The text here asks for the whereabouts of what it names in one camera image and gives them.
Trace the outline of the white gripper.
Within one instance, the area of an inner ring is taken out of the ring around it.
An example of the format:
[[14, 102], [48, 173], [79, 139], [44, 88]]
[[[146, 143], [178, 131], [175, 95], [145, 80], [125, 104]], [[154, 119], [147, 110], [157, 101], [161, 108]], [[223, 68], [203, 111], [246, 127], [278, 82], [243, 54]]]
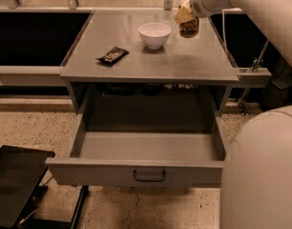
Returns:
[[196, 17], [208, 17], [222, 10], [220, 0], [182, 0], [179, 6], [180, 9], [174, 15], [177, 24], [187, 23]]

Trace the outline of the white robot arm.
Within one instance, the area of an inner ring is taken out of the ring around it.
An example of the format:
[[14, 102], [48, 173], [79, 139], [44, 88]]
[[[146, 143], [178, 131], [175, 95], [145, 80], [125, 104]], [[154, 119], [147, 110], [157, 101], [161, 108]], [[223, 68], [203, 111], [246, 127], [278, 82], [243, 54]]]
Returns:
[[[239, 8], [292, 66], [292, 0], [186, 0], [178, 24]], [[292, 229], [292, 106], [257, 115], [226, 151], [219, 229]]]

